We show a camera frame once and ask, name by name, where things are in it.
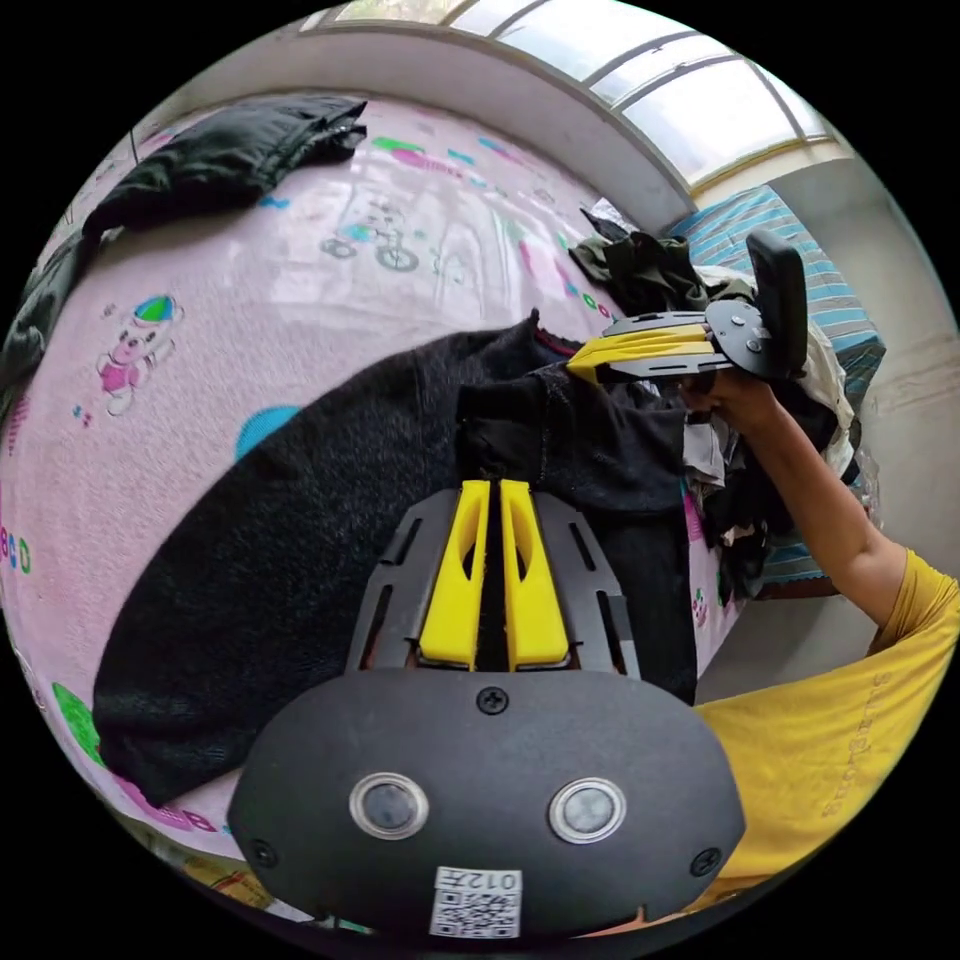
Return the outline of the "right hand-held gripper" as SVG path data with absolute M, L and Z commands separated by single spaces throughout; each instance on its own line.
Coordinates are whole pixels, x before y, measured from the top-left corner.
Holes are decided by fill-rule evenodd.
M 767 373 L 767 330 L 759 310 L 742 300 L 713 302 L 701 312 L 625 318 L 581 348 L 566 364 L 592 384 L 629 380 L 678 382 L 738 368 Z

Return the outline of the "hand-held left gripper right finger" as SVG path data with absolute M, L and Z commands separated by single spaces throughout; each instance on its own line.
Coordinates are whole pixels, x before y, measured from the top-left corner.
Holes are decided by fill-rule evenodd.
M 563 664 L 569 641 L 529 485 L 500 482 L 505 636 L 511 669 Z

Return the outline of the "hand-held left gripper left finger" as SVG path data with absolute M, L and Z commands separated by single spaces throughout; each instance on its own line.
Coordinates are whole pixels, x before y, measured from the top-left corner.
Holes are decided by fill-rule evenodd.
M 491 483 L 463 483 L 441 554 L 419 638 L 421 658 L 442 667 L 475 669 Z

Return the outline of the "person's right hand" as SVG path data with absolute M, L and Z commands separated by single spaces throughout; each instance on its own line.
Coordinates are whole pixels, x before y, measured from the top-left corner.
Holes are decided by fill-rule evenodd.
M 679 391 L 691 411 L 716 415 L 745 436 L 770 426 L 779 409 L 766 382 L 734 368 L 685 377 Z

